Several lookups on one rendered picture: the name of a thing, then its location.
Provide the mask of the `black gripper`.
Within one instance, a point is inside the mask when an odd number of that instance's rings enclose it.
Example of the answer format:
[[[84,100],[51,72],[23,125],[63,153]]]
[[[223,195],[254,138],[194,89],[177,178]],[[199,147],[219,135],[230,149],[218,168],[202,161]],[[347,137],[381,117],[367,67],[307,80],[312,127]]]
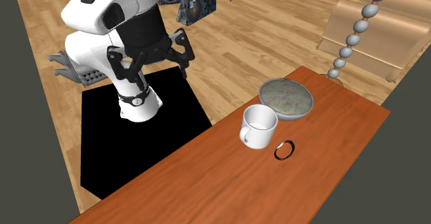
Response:
[[[163,53],[159,53],[159,50],[169,51],[169,55],[173,58],[171,61],[179,65],[183,78],[187,78],[186,69],[189,67],[189,62],[195,59],[190,41],[183,28],[177,29],[168,36],[157,4],[119,25],[116,27],[116,31],[122,40],[126,55],[133,59],[131,65],[124,68],[121,64],[123,60],[123,54],[120,53],[121,48],[117,46],[107,48],[107,60],[118,80],[127,79],[130,83],[137,84],[141,91],[145,91],[147,86],[139,77],[139,72],[144,64],[165,60]],[[172,42],[182,46],[184,52],[181,53],[172,48]]]

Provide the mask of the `grey perforated metal object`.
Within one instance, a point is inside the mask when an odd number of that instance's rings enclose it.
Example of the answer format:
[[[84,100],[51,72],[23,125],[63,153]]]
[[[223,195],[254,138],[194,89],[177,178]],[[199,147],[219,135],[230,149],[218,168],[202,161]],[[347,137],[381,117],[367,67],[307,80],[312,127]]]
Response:
[[[57,62],[63,66],[63,68],[54,69],[52,71],[55,76],[61,75],[66,79],[84,86],[90,86],[107,78],[107,76],[99,70],[77,64],[70,58],[65,50],[59,51],[57,55],[49,55],[47,59],[50,62]]]

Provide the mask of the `black robot stand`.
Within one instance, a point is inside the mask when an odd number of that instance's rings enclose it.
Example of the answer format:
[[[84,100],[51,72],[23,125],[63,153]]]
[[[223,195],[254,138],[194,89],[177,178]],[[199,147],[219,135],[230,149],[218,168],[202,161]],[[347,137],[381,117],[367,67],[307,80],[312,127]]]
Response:
[[[121,118],[112,84],[82,93],[80,185],[100,199],[211,127],[178,67],[145,78],[163,103],[146,122]]]

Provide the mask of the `white mug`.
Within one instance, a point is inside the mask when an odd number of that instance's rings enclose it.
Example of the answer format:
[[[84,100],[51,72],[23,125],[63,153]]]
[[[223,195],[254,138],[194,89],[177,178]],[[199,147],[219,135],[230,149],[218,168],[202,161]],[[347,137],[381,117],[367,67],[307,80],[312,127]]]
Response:
[[[278,124],[276,113],[263,104],[248,106],[243,113],[240,140],[249,148],[264,149]]]

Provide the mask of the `grey speckled bowl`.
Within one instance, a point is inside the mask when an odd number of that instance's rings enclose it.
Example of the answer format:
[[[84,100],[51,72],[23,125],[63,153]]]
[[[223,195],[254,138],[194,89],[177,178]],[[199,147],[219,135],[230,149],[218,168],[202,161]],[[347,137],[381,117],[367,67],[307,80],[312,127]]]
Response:
[[[279,120],[294,121],[307,115],[314,106],[314,98],[302,84],[276,78],[262,84],[258,97],[261,104],[271,108]]]

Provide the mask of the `brown wooden table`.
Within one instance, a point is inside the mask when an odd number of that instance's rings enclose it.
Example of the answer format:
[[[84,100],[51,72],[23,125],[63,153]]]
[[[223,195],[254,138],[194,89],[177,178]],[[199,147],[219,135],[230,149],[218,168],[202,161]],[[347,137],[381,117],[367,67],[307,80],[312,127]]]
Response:
[[[304,66],[289,78],[314,107],[268,147],[240,141],[239,108],[70,224],[308,224],[390,112]]]

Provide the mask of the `grey beaded pole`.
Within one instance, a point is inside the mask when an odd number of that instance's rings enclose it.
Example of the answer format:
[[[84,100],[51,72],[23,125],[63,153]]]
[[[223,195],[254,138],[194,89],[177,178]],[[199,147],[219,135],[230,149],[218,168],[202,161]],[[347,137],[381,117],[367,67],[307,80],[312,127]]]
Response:
[[[370,24],[368,20],[379,12],[379,3],[381,1],[382,0],[372,0],[371,3],[362,8],[362,18],[354,23],[354,32],[346,37],[346,45],[339,50],[338,58],[333,61],[333,67],[325,74],[326,78],[340,85],[343,84],[338,78],[340,75],[340,69],[346,65],[346,59],[352,56],[352,48],[360,43],[360,34],[369,28]]]

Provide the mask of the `tan wooden chair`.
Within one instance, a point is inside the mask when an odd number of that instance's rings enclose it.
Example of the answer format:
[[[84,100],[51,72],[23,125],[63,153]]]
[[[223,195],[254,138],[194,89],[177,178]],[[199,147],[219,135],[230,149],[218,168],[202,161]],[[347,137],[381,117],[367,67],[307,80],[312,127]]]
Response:
[[[372,0],[339,0],[329,17],[317,49],[338,58],[362,8]],[[353,64],[394,82],[401,71],[431,41],[431,0],[382,0],[379,12],[360,34],[346,64]]]

